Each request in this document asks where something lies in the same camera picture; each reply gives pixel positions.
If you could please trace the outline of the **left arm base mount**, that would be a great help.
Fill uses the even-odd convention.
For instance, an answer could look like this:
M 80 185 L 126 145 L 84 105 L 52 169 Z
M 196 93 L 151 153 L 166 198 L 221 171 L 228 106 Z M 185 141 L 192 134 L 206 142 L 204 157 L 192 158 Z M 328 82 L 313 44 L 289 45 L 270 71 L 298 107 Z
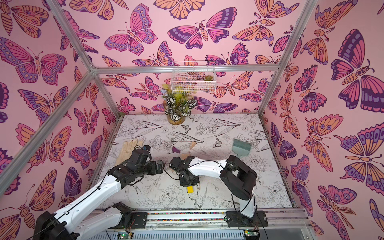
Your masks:
M 108 229 L 144 229 L 148 212 L 137 212 L 123 203 L 116 203 L 103 212 Z

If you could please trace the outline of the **purple triangle block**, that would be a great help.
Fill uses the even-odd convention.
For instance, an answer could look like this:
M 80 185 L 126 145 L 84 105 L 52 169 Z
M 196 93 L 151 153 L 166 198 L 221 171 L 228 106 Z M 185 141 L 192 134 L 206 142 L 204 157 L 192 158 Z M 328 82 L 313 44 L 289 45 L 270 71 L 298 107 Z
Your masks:
M 181 153 L 181 151 L 179 150 L 179 149 L 177 149 L 176 147 L 172 147 L 172 152 L 173 153 L 177 153 L 177 154 L 180 154 Z

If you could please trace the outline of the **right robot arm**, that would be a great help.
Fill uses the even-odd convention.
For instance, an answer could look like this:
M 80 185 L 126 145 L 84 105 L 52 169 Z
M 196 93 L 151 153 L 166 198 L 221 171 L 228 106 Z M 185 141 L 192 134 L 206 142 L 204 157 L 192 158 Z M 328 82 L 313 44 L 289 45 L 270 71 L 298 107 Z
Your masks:
M 239 199 L 239 212 L 247 218 L 252 218 L 256 212 L 254 188 L 257 183 L 257 173 L 236 156 L 229 156 L 226 160 L 203 160 L 188 156 L 182 160 L 174 157 L 170 168 L 180 178 L 182 187 L 192 187 L 200 182 L 200 177 L 220 179 Z

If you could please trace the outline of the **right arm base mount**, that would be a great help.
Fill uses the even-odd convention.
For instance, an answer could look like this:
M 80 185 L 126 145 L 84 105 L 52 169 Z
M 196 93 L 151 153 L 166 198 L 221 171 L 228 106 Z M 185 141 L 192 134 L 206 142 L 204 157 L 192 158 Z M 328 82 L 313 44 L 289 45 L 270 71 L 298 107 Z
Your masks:
M 268 227 L 269 223 L 265 211 L 255 211 L 252 217 L 246 217 L 239 211 L 227 211 L 224 221 L 228 227 L 234 228 L 251 228 L 251 227 Z

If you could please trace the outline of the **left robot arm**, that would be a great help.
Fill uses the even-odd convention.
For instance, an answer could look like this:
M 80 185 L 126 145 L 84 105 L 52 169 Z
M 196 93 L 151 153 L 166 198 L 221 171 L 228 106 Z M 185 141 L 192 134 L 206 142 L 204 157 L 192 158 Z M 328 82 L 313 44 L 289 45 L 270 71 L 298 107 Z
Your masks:
M 123 203 L 109 207 L 103 213 L 89 215 L 106 199 L 127 186 L 133 186 L 147 175 L 162 174 L 163 161 L 153 161 L 150 146 L 137 147 L 121 164 L 108 170 L 103 179 L 74 202 L 40 215 L 36 221 L 33 240 L 88 240 L 109 228 L 130 228 L 135 217 L 132 208 Z

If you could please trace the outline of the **yellow bar block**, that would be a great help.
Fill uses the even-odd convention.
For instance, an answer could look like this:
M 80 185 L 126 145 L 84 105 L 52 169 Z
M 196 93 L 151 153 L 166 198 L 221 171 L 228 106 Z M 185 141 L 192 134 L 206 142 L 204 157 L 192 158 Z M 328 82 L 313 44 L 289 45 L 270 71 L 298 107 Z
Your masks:
M 193 192 L 194 192 L 194 187 L 193 186 L 187 187 L 187 193 L 188 194 L 192 194 Z

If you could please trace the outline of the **square natural wood block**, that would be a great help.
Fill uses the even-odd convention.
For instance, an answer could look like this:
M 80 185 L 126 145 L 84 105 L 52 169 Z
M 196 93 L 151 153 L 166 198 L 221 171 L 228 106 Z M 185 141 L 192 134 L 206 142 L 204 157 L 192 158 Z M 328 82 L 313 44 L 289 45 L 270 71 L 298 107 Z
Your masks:
M 184 153 L 184 154 L 181 154 L 180 155 L 180 158 L 182 159 L 182 160 L 185 160 L 187 157 L 189 157 L 189 156 L 191 156 L 191 153 Z

